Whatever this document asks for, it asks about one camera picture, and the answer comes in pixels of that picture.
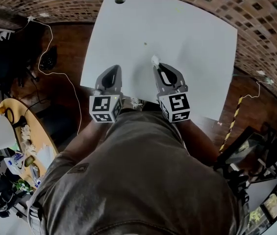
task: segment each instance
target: paper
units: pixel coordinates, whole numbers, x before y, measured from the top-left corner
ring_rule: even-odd
[[[49,165],[54,160],[53,148],[49,145],[43,145],[36,155],[37,159],[48,169]]]

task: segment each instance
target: white cable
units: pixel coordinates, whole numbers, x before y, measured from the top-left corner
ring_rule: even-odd
[[[257,96],[251,96],[251,95],[248,94],[248,95],[242,97],[242,99],[245,98],[245,97],[247,97],[247,96],[249,96],[250,98],[259,97],[259,96],[260,96],[260,84],[259,84],[259,83],[269,84],[269,83],[266,83],[266,82],[257,81],[256,84],[258,85],[258,95],[257,95]]]
[[[79,113],[80,113],[79,127],[78,127],[78,130],[77,130],[77,134],[78,134],[78,133],[79,133],[80,126],[81,126],[81,109],[80,109],[80,103],[79,103],[79,99],[78,99],[77,94],[76,94],[76,90],[75,90],[74,84],[70,81],[69,77],[68,77],[67,74],[65,74],[65,73],[57,73],[57,72],[44,73],[42,70],[40,70],[39,66],[40,66],[41,58],[42,58],[42,56],[43,56],[43,55],[48,51],[48,49],[49,49],[49,46],[50,46],[50,44],[51,44],[51,42],[52,42],[52,40],[53,40],[53,33],[52,33],[51,27],[50,27],[49,25],[44,24],[44,23],[41,23],[41,22],[38,22],[38,21],[34,21],[34,20],[33,20],[33,22],[36,22],[36,23],[39,23],[39,24],[48,26],[49,29],[50,29],[50,32],[51,32],[51,40],[50,40],[50,42],[49,42],[49,44],[48,44],[48,47],[47,47],[47,49],[45,50],[45,52],[41,54],[41,56],[40,56],[40,58],[39,58],[38,70],[39,70],[41,73],[43,73],[44,75],[51,75],[51,74],[65,75],[65,76],[67,77],[68,81],[69,81],[69,82],[71,83],[71,85],[73,86],[74,93],[75,93],[75,96],[76,96],[76,99],[77,99],[77,102],[78,102]]]

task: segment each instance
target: wooden floor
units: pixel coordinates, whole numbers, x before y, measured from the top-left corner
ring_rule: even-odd
[[[90,91],[81,87],[79,83],[92,29],[92,25],[81,24],[52,26],[53,41],[51,46],[56,45],[58,53],[57,65],[52,72],[64,72],[73,82],[81,104],[81,128],[85,127],[90,121],[88,114]],[[42,39],[43,49],[46,49],[50,39],[50,31],[46,28]],[[73,87],[68,79],[64,75],[52,74],[46,76],[38,73],[37,65],[34,71],[40,77],[40,82],[37,83],[40,99],[48,96],[56,103],[67,106],[75,116],[76,122],[79,123],[79,108]],[[25,81],[23,88],[18,87],[16,81],[12,87],[12,94],[18,99],[30,94],[22,99],[28,105],[38,101],[35,91],[36,89],[30,80]],[[256,82],[251,78],[234,77],[219,122],[193,115],[192,119],[195,124],[213,140],[216,146],[221,146],[228,132],[239,97],[246,94],[258,95]],[[277,99],[262,87],[259,98],[246,97],[243,99],[227,145],[231,144],[246,127],[251,126],[260,130],[264,122],[268,122],[273,128],[277,129]]]

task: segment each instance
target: white cube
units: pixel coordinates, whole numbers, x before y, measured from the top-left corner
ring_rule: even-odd
[[[190,106],[186,93],[176,93],[159,97],[160,108],[170,123],[190,119]]]
[[[89,114],[97,123],[116,121],[122,100],[120,95],[98,95],[89,97]]]

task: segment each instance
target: table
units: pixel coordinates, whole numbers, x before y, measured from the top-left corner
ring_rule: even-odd
[[[14,98],[7,98],[0,103],[0,107],[11,108],[14,114],[14,123],[16,123],[21,116],[25,115],[28,107],[21,101]],[[53,148],[53,153],[56,156],[58,151],[48,133],[44,130],[40,120],[37,116],[29,109],[26,113],[27,124],[30,127],[30,140],[36,147],[36,151],[39,151],[43,145],[49,145]],[[40,170],[40,175],[44,175],[47,169],[39,162],[38,159],[34,161]],[[29,167],[25,167],[25,173],[20,176],[22,179],[27,181],[31,186],[34,186],[34,181],[31,178]]]
[[[120,65],[122,92],[157,103],[151,57],[179,70],[192,112],[219,120],[232,80],[237,29],[179,0],[103,0],[80,85]]]

